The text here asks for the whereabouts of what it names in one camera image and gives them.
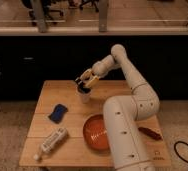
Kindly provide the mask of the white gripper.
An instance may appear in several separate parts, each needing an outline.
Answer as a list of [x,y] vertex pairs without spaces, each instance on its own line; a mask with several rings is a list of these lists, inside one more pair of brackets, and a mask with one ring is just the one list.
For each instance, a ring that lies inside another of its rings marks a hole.
[[85,88],[92,88],[100,79],[98,76],[105,76],[107,74],[107,68],[104,63],[101,61],[97,61],[93,66],[92,70],[87,69],[85,70],[81,76],[75,79],[77,84],[85,83]]

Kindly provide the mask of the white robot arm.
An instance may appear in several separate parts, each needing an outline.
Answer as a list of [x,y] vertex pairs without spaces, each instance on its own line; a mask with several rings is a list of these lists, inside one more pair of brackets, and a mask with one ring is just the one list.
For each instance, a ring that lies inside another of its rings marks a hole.
[[160,101],[151,85],[129,60],[124,46],[113,45],[110,55],[77,77],[77,88],[82,93],[89,93],[101,78],[118,68],[122,70],[131,94],[112,96],[103,105],[114,168],[116,171],[155,171],[136,121],[155,115],[159,111]]

